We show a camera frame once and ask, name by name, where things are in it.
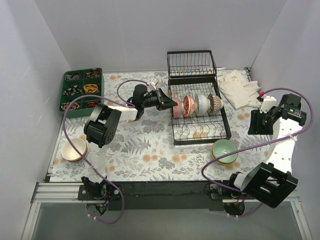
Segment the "black wire dish rack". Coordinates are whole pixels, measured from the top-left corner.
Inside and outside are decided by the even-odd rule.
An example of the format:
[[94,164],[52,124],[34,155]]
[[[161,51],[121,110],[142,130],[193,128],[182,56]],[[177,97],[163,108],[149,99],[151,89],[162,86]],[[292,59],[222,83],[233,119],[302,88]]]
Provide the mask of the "black wire dish rack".
[[212,51],[168,51],[167,70],[168,93],[178,103],[171,111],[174,145],[212,144],[230,139]]

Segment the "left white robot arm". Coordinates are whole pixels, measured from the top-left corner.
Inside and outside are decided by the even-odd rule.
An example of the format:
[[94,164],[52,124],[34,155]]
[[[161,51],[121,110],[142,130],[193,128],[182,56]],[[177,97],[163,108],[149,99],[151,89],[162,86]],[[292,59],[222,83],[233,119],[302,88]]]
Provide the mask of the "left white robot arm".
[[133,96],[128,99],[129,105],[108,107],[98,103],[84,126],[86,140],[95,144],[100,150],[88,161],[90,170],[81,178],[84,189],[95,200],[103,199],[108,193],[105,187],[105,173],[102,173],[106,163],[106,145],[115,137],[120,122],[132,122],[139,120],[146,108],[155,107],[159,111],[171,109],[178,104],[169,98],[160,88],[148,90],[146,85],[135,86]]

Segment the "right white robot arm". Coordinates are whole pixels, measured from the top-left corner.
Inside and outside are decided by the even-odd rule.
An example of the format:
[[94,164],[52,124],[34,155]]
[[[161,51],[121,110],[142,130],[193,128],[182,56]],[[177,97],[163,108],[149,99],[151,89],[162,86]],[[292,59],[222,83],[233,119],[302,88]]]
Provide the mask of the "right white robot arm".
[[276,208],[298,185],[292,176],[292,155],[297,141],[293,134],[302,130],[307,114],[301,111],[301,97],[285,94],[277,102],[265,96],[259,110],[251,111],[249,135],[270,135],[266,161],[249,173],[236,172],[226,186],[227,195],[237,199],[243,193]]

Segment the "grey leaf patterned bowl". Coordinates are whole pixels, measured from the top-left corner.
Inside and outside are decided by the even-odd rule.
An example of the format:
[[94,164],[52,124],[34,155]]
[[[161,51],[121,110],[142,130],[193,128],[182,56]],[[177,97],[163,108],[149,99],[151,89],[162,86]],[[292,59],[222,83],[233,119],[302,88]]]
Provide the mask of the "grey leaf patterned bowl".
[[180,118],[184,112],[184,106],[178,98],[173,97],[172,100],[177,103],[177,105],[172,107],[173,118],[174,119]]

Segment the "red floral bowl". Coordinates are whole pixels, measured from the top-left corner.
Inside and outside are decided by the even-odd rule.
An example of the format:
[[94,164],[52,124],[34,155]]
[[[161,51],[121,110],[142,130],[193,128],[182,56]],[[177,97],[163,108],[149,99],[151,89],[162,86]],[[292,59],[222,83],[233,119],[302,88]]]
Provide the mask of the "red floral bowl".
[[195,106],[194,99],[191,96],[186,95],[183,99],[183,116],[185,118],[190,117],[195,111]]

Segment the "cream white bowl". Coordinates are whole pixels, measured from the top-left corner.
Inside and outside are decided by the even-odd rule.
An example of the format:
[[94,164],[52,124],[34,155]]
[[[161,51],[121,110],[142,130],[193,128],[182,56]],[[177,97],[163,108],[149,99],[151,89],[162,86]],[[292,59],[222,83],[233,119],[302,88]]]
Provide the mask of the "cream white bowl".
[[[79,150],[79,152],[85,156],[88,147],[86,142],[82,138],[72,138],[71,142],[73,145]],[[61,150],[61,155],[62,157],[67,160],[68,162],[78,162],[82,159],[82,157],[78,154],[78,152],[72,147],[70,142],[67,140],[66,143],[63,145],[62,150]]]

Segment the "plain white bowl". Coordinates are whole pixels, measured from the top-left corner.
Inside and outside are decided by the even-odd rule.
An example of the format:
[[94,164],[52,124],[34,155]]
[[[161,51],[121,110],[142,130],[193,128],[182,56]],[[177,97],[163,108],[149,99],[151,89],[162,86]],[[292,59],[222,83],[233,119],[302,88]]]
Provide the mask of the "plain white bowl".
[[195,98],[195,114],[197,116],[203,116],[207,113],[210,108],[210,101],[203,94],[196,94]]

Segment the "mint green bowl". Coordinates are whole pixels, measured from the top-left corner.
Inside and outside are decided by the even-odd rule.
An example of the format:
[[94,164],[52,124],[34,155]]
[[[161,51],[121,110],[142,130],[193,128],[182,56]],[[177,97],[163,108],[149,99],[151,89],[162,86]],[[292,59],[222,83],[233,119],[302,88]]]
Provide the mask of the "mint green bowl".
[[236,145],[229,141],[228,139],[219,139],[217,140],[212,148],[211,148],[211,154],[213,156],[214,159],[223,156],[225,154],[229,154],[231,152],[234,152],[237,150]]

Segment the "yellow bowl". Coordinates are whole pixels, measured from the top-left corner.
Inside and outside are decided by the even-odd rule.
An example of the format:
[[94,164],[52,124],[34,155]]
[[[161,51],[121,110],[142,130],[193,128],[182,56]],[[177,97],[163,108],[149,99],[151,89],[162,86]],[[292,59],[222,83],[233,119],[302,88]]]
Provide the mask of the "yellow bowl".
[[222,165],[230,165],[230,164],[234,163],[237,160],[237,158],[238,158],[238,156],[235,154],[235,155],[223,157],[223,158],[217,160],[217,162]]

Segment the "brown patterned bowl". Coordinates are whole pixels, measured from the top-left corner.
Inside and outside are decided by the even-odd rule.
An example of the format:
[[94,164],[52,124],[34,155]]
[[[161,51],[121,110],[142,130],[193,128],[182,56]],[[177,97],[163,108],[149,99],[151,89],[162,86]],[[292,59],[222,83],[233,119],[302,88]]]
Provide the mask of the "brown patterned bowl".
[[219,96],[210,93],[207,98],[210,102],[210,107],[207,111],[208,115],[214,115],[223,108],[223,101]]

